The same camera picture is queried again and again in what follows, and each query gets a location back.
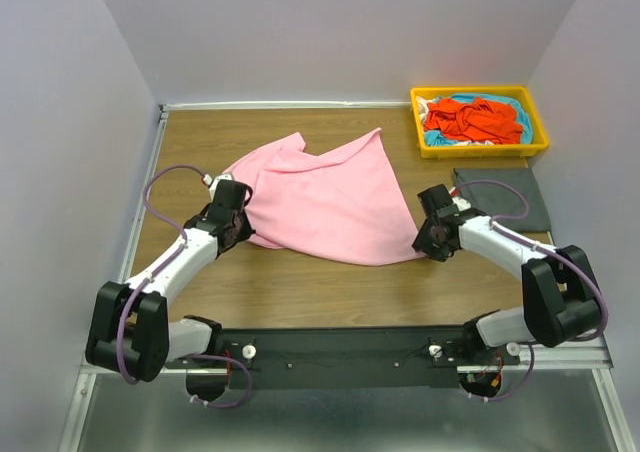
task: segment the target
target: blue cloth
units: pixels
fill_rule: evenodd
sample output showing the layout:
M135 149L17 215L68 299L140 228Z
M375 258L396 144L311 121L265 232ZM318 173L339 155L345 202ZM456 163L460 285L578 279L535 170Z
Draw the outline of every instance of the blue cloth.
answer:
M527 114L520 102L511 97L503 97L501 95L491 94L453 94L450 98L463 104L470 104L476 97L480 97L486 100L493 100L494 102L500 102L502 104L509 104L516 109L516 123L522 126L522 135L520 136L521 144L530 144L533 141L533 129L531 128L531 120L529 114ZM434 102L438 102L442 97L436 97ZM424 133L424 141L430 147L440 147L443 145L457 144L457 140L447 139L442 135L439 129L427 130Z

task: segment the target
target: wooden table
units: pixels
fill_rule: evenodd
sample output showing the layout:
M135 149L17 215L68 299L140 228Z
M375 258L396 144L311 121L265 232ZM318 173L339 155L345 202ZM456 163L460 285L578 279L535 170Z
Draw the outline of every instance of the wooden table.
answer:
M526 167L521 158L426 160L416 147L408 109L286 109L172 111L157 169L196 165L216 175L256 147L301 132L306 151L321 154L382 127L382 142L417 225L424 214L416 194L452 185L454 167ZM191 171L160 179L151 203L184 222L208 199ZM545 234L534 235L546 240ZM134 273L176 238L147 215ZM446 263L413 260L383 267L332 262L291 250L242 243L204 268L170 307L170 320L193 314L225 327L433 325L462 323L522 303L519 282L470 252Z

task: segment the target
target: gray mat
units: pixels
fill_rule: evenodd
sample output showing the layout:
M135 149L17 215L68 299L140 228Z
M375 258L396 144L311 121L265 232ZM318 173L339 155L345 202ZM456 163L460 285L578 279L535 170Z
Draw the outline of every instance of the gray mat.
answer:
M518 232L547 232L551 221L531 169L453 169L456 185L473 180L497 180L518 190L529 202L529 215L522 220L500 220L505 227ZM487 215L519 215L523 212L520 199L503 187L488 184L470 185L460 189L460 195Z

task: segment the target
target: wall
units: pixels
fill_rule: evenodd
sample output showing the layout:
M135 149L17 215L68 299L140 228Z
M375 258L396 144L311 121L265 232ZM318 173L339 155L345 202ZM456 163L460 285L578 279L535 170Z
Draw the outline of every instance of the wall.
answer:
M155 101L102 0L0 0L0 449L56 450Z
M525 83L574 0L105 0L161 103Z
M560 244L588 251L611 309L613 378L640 444L638 0L577 0L529 87L551 138L533 170Z

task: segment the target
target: yellow basket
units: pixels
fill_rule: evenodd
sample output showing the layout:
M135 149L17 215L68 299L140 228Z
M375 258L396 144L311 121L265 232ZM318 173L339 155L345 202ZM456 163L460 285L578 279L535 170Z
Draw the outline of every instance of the yellow basket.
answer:
M533 128L531 144L512 145L459 145L444 147L429 147L424 142L424 130L420 123L420 113L416 97L434 99L438 96L448 97L453 94L493 94L516 99L524 111L529 114ZM549 139L542 127L533 100L527 89L520 85L487 85L479 87L414 87L411 89L411 108L418 130L418 145L420 155L426 159L440 159L449 157L531 157L549 147Z

